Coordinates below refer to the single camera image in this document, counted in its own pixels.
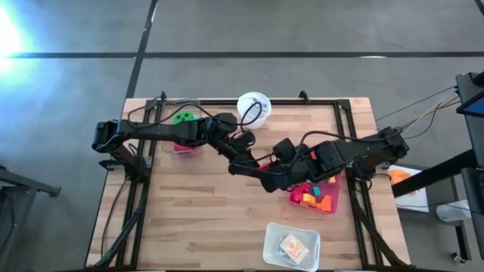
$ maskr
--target green toy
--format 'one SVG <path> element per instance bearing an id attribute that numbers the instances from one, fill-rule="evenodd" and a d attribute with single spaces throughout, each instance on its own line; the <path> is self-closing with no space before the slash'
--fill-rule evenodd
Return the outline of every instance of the green toy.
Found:
<path id="1" fill-rule="evenodd" d="M 179 112 L 175 116 L 173 116 L 173 124 L 178 124 L 184 121 L 193 121 L 197 119 L 195 115 L 191 112 Z"/>

